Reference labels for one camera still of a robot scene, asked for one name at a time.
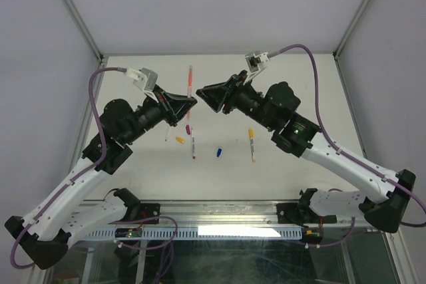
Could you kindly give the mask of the white pen purple end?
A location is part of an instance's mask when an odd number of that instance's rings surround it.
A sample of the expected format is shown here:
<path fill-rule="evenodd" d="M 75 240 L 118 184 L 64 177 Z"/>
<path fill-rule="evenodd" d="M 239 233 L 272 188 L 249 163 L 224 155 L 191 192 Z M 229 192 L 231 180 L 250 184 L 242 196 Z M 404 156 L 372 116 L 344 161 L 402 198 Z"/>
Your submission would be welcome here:
<path fill-rule="evenodd" d="M 195 136 L 194 136 L 194 131 L 191 128 L 190 129 L 190 137 L 191 137 L 191 153 L 192 153 L 192 159 L 195 160 L 196 159 L 196 146 L 195 146 Z"/>

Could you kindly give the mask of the white marker yellow end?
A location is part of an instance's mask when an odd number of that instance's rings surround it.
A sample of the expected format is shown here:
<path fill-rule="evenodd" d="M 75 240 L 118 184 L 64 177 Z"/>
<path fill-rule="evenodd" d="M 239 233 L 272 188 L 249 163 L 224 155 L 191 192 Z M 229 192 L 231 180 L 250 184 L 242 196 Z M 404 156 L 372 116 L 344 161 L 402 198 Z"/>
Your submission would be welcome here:
<path fill-rule="evenodd" d="M 255 149 L 254 149 L 254 131 L 252 128 L 248 129 L 248 135 L 249 135 L 249 141 L 250 141 L 250 152 L 251 152 L 251 158 L 252 158 L 252 162 L 256 162 L 256 157 L 255 157 Z"/>

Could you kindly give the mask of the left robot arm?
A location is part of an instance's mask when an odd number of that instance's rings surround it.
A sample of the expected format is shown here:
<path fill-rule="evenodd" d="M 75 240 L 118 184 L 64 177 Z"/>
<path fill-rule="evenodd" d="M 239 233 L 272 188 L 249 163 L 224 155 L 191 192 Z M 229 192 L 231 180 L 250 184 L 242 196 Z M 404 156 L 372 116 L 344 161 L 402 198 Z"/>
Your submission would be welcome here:
<path fill-rule="evenodd" d="M 130 145 L 165 121 L 176 126 L 197 100 L 155 86 L 142 105 L 133 109 L 121 98 L 110 101 L 100 117 L 101 129 L 83 150 L 72 172 L 32 212 L 12 216 L 5 228 L 39 269 L 58 263 L 70 247 L 90 232 L 116 221 L 132 223 L 141 212 L 140 200 L 128 189 L 85 213 L 79 204 L 132 154 Z"/>

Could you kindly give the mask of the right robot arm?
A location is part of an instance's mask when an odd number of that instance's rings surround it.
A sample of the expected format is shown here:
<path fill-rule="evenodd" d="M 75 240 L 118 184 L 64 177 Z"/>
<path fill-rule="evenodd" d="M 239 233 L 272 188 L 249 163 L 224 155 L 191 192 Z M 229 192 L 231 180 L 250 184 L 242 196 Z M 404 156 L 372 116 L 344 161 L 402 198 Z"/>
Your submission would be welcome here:
<path fill-rule="evenodd" d="M 280 150 L 318 164 L 356 188 L 354 192 L 308 188 L 300 193 L 297 204 L 284 210 L 284 216 L 300 226 L 332 215 L 358 217 L 380 231 L 395 233 L 415 175 L 385 169 L 338 145 L 323 128 L 296 112 L 300 100 L 288 83 L 273 84 L 262 94 L 247 78 L 242 71 L 196 93 L 214 112 L 239 110 L 271 132 Z"/>

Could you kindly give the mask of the orange highlighter pen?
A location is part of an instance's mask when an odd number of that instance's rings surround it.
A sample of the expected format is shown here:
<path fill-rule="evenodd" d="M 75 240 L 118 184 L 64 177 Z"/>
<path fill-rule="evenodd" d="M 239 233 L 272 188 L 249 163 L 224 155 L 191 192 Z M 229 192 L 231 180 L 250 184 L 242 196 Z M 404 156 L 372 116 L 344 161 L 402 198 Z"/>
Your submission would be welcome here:
<path fill-rule="evenodd" d="M 188 70 L 188 88 L 187 88 L 187 97 L 191 98 L 192 97 L 192 81 L 193 81 L 193 66 L 190 65 L 189 66 L 189 70 Z M 187 112 L 186 115 L 186 119 L 187 121 L 190 121 L 190 110 Z"/>

